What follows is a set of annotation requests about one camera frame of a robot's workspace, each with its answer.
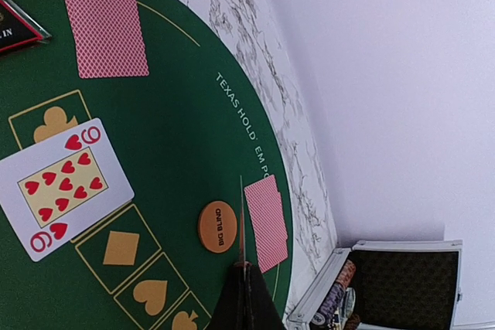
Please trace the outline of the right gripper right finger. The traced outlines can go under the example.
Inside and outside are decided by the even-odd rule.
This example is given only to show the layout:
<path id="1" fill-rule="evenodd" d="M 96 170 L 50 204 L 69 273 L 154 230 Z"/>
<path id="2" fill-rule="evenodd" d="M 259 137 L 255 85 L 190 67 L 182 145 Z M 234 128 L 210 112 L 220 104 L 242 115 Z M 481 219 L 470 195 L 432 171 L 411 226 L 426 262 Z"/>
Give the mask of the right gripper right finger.
<path id="1" fill-rule="evenodd" d="M 285 326 L 268 292 L 258 266 L 245 267 L 245 328 L 249 330 L 284 330 Z"/>

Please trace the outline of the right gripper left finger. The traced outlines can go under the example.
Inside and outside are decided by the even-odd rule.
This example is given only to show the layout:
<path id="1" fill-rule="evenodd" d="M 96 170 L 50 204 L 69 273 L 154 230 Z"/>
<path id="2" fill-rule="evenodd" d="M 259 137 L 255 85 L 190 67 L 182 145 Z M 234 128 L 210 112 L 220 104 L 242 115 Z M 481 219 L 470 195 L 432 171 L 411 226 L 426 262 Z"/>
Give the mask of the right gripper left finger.
<path id="1" fill-rule="evenodd" d="M 208 330 L 242 330 L 245 324 L 245 276 L 241 264 L 232 266 L 226 276 Z"/>

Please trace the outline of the red card carried edge-on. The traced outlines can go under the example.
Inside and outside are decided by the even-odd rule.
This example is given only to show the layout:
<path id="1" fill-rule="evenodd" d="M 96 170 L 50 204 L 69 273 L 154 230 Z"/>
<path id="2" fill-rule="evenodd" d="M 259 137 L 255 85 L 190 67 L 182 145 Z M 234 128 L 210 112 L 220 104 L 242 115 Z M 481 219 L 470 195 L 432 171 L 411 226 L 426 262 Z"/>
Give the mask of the red card carried edge-on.
<path id="1" fill-rule="evenodd" d="M 240 243 L 239 243 L 239 263 L 242 267 L 245 267 L 246 258 L 245 258 L 245 218 L 244 218 L 244 187 L 243 187 L 243 179 L 240 176 L 240 188 L 241 188 L 241 218 L 240 218 Z"/>

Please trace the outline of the orange big blind button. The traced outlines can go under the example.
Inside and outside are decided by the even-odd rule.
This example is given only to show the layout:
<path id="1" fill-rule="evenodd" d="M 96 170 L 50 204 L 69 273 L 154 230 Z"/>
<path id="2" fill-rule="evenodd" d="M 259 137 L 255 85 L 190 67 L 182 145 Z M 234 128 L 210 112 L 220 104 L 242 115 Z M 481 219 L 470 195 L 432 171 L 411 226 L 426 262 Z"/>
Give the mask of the orange big blind button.
<path id="1" fill-rule="evenodd" d="M 198 219 L 198 235 L 202 245 L 211 253 L 225 253 L 237 237 L 237 217 L 224 201 L 208 203 Z"/>

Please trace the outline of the red card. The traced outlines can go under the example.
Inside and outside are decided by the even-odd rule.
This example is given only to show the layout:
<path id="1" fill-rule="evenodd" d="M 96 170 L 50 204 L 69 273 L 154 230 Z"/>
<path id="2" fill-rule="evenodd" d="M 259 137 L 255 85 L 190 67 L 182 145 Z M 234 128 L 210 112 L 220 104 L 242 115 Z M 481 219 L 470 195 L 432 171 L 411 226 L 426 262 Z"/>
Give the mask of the red card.
<path id="1" fill-rule="evenodd" d="M 64 0 L 82 79 L 146 77 L 137 0 Z"/>
<path id="2" fill-rule="evenodd" d="M 288 231 L 282 194 L 274 175 L 244 188 L 254 229 L 258 266 L 264 274 L 288 258 Z"/>

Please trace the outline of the nine of hearts card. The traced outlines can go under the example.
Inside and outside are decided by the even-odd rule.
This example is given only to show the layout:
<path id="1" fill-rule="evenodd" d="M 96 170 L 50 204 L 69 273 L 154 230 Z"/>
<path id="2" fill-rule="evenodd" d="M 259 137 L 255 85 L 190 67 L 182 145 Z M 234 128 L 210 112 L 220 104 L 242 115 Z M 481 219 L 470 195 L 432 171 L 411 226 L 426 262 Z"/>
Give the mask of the nine of hearts card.
<path id="1" fill-rule="evenodd" d="M 34 262 L 134 195 L 98 118 L 1 160 L 1 207 Z"/>

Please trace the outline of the black triangular dealer button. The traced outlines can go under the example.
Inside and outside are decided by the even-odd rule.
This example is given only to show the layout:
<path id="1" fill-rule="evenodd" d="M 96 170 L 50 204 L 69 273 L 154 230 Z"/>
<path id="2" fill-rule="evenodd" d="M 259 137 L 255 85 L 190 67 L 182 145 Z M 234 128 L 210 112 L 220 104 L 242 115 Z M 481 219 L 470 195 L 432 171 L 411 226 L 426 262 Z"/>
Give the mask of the black triangular dealer button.
<path id="1" fill-rule="evenodd" d="M 13 0 L 1 0 L 1 54 L 48 43 L 52 35 Z"/>

